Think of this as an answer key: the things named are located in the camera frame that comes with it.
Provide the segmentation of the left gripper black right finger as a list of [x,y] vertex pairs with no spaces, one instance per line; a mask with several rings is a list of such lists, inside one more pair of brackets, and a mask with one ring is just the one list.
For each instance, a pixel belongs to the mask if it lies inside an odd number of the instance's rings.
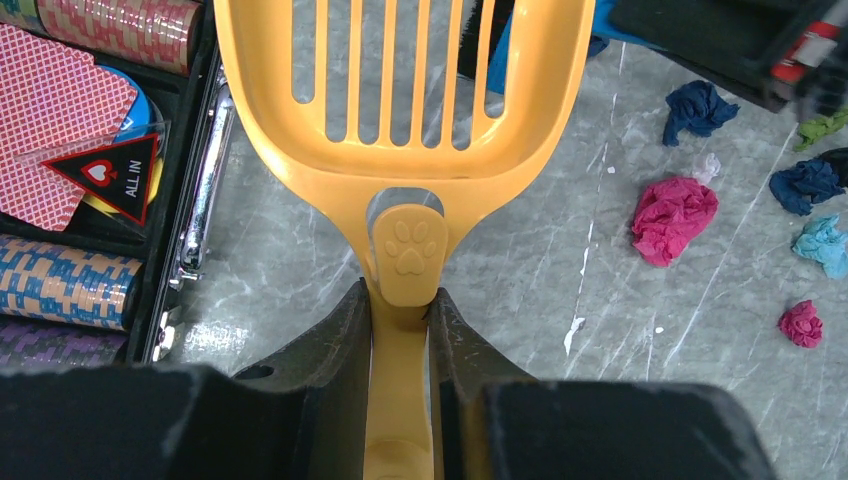
[[748,414],[706,384],[538,379],[463,319],[427,312],[439,479],[772,479]]

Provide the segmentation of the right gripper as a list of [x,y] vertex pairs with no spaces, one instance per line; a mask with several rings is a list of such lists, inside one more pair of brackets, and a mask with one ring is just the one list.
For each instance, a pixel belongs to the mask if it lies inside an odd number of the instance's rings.
[[844,1],[617,1],[609,24],[768,111],[847,105]]

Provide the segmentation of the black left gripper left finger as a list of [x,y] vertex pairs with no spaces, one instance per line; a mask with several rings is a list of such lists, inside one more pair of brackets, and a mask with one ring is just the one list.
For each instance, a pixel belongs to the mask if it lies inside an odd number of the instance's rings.
[[234,376],[207,365],[5,371],[5,479],[359,479],[367,288]]

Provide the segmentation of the blue hand brush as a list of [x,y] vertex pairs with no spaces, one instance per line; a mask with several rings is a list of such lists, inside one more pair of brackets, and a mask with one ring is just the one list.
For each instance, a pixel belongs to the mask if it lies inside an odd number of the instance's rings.
[[592,39],[656,50],[609,21],[615,1],[475,1],[459,39],[449,41],[446,65],[475,81],[475,92],[519,94],[545,80],[562,84],[567,69],[585,65]]

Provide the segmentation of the yellow slotted scoop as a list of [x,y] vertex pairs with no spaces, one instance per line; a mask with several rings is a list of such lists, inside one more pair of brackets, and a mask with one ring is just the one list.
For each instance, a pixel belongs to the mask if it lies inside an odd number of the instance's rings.
[[218,1],[225,75],[267,168],[342,233],[372,303],[367,479],[430,479],[424,320],[467,234],[541,173],[584,66],[506,94],[458,84],[467,1]]

